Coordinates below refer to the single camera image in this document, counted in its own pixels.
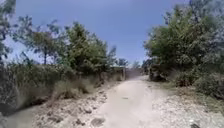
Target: vegetation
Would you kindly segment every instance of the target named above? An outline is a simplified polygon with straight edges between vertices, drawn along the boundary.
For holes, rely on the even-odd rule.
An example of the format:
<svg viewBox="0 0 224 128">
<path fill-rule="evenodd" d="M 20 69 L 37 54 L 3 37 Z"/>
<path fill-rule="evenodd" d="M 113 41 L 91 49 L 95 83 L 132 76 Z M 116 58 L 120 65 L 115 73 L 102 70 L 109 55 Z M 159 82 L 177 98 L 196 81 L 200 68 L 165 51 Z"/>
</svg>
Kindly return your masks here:
<svg viewBox="0 0 224 128">
<path fill-rule="evenodd" d="M 6 0 L 0 6 L 0 104 L 16 110 L 51 98 L 77 98 L 111 78 L 121 79 L 123 70 L 113 67 L 116 47 L 109 49 L 107 42 L 78 22 L 61 27 L 55 20 L 36 26 L 25 16 L 13 25 L 15 4 Z M 43 62 L 22 52 L 17 61 L 6 63 L 3 58 L 13 50 L 5 46 L 6 37 L 40 55 Z M 118 62 L 127 65 L 125 60 Z"/>
<path fill-rule="evenodd" d="M 199 92 L 223 99 L 222 5 L 221 0 L 190 0 L 166 13 L 165 25 L 153 28 L 144 43 L 152 60 L 152 80 L 172 77 L 169 81 L 175 86 L 195 86 Z"/>
</svg>

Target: rock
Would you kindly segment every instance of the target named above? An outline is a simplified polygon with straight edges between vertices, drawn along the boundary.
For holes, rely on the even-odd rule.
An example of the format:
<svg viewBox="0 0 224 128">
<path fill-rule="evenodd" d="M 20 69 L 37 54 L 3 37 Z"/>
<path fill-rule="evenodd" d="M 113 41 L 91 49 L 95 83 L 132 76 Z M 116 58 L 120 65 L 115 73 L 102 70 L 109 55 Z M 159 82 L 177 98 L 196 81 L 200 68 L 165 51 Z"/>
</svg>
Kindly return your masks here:
<svg viewBox="0 0 224 128">
<path fill-rule="evenodd" d="M 96 97 L 88 97 L 88 100 L 96 101 Z"/>
<path fill-rule="evenodd" d="M 47 112 L 47 116 L 51 116 L 53 114 L 52 111 Z"/>
<path fill-rule="evenodd" d="M 76 124 L 77 125 L 82 125 L 82 126 L 86 125 L 86 123 L 82 122 L 80 119 L 76 120 Z"/>
<path fill-rule="evenodd" d="M 96 107 L 96 106 L 93 106 L 92 108 L 93 108 L 93 110 L 96 110 L 96 109 L 97 109 L 97 107 Z"/>
<path fill-rule="evenodd" d="M 191 128 L 200 128 L 200 122 L 196 120 L 190 120 Z"/>
<path fill-rule="evenodd" d="M 49 117 L 48 120 L 51 120 L 56 123 L 60 123 L 63 120 L 63 118 L 60 116 L 57 116 L 57 115 L 53 115 L 53 116 Z"/>
<path fill-rule="evenodd" d="M 79 107 L 79 112 L 83 112 L 83 110 L 82 110 L 82 108 L 81 108 L 81 107 Z"/>
<path fill-rule="evenodd" d="M 99 94 L 103 94 L 103 93 L 104 93 L 104 91 L 100 91 L 100 92 L 99 92 Z"/>
<path fill-rule="evenodd" d="M 92 113 L 92 110 L 89 109 L 89 108 L 85 108 L 84 111 L 85 111 L 85 113 L 87 113 L 87 114 L 91 114 L 91 113 Z"/>
<path fill-rule="evenodd" d="M 104 118 L 94 118 L 92 121 L 91 121 L 91 124 L 94 126 L 94 127 L 100 127 L 103 125 L 103 123 L 105 122 L 105 119 Z"/>
</svg>

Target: stone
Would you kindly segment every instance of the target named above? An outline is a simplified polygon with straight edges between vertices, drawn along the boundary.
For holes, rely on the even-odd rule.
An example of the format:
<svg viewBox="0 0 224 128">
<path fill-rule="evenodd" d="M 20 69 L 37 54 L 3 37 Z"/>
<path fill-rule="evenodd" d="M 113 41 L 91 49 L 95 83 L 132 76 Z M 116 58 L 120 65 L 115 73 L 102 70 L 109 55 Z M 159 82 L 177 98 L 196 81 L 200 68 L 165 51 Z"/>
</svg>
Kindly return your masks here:
<svg viewBox="0 0 224 128">
<path fill-rule="evenodd" d="M 76 120 L 76 124 L 77 125 L 82 125 L 82 126 L 86 125 L 86 123 L 82 122 L 80 119 Z"/>
<path fill-rule="evenodd" d="M 91 114 L 91 113 L 92 113 L 92 110 L 89 109 L 89 108 L 85 108 L 84 111 L 85 111 L 85 113 L 87 113 L 87 114 Z"/>
<path fill-rule="evenodd" d="M 56 123 L 60 123 L 63 120 L 63 118 L 57 115 L 52 115 L 51 117 L 48 118 L 48 120 L 51 120 Z"/>
<path fill-rule="evenodd" d="M 94 118 L 92 121 L 91 121 L 91 124 L 94 126 L 94 127 L 100 127 L 103 125 L 103 123 L 105 122 L 105 119 L 104 118 Z"/>
</svg>

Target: dirt road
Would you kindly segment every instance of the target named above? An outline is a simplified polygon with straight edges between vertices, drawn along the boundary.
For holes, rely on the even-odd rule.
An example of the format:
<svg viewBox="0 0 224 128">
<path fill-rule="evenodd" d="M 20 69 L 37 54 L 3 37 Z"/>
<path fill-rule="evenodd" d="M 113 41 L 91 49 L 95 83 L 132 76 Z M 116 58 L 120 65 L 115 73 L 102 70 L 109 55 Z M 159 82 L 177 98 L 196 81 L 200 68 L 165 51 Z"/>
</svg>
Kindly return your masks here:
<svg viewBox="0 0 224 128">
<path fill-rule="evenodd" d="M 224 128 L 220 113 L 207 112 L 203 106 L 147 82 L 146 77 L 122 82 L 77 102 L 60 101 L 50 110 L 44 106 L 38 109 L 42 114 L 27 128 L 190 128 L 191 121 L 201 128 Z"/>
<path fill-rule="evenodd" d="M 203 106 L 183 102 L 146 82 L 145 77 L 123 82 L 107 94 L 107 102 L 93 115 L 105 119 L 103 128 L 190 128 L 191 121 L 201 128 L 224 128 L 221 114 L 206 113 Z"/>
</svg>

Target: tree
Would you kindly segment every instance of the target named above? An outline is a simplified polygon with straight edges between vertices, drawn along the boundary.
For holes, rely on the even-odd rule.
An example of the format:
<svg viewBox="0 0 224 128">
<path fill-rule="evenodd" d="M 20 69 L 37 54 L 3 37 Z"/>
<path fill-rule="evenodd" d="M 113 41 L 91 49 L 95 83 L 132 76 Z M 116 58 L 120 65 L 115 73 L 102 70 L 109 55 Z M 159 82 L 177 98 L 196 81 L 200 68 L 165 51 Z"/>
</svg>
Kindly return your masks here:
<svg viewBox="0 0 224 128">
<path fill-rule="evenodd" d="M 116 63 L 120 67 L 128 66 L 128 61 L 126 59 L 123 59 L 123 58 L 118 59 Z"/>
<path fill-rule="evenodd" d="M 46 26 L 35 27 L 31 17 L 20 17 L 18 29 L 14 33 L 14 39 L 22 42 L 28 50 L 39 53 L 47 64 L 48 57 L 55 57 L 60 49 L 59 43 L 63 40 L 56 21 Z"/>
<path fill-rule="evenodd" d="M 141 68 L 145 74 L 149 73 L 149 67 L 152 64 L 152 59 L 143 60 Z"/>
<path fill-rule="evenodd" d="M 12 25 L 10 25 L 9 19 L 14 13 L 15 5 L 16 0 L 5 0 L 0 5 L 0 61 L 2 60 L 2 56 L 7 58 L 7 53 L 10 52 L 10 49 L 3 44 L 3 41 L 10 34 Z"/>
<path fill-rule="evenodd" d="M 167 13 L 166 25 L 154 28 L 149 33 L 150 40 L 144 44 L 149 57 L 156 58 L 157 64 L 166 69 L 186 70 L 199 65 L 211 49 L 212 44 L 207 43 L 205 35 L 217 28 L 215 17 L 211 12 L 195 15 L 205 5 L 199 9 L 193 5 L 176 5 L 173 13 Z"/>
<path fill-rule="evenodd" d="M 140 64 L 139 64 L 139 62 L 138 61 L 135 61 L 133 64 L 132 64 L 132 68 L 133 69 L 138 69 L 138 68 L 140 68 L 141 66 L 140 66 Z"/>
<path fill-rule="evenodd" d="M 116 47 L 108 52 L 107 43 L 90 34 L 83 25 L 75 22 L 66 28 L 69 40 L 64 60 L 81 74 L 101 73 L 116 60 Z"/>
</svg>

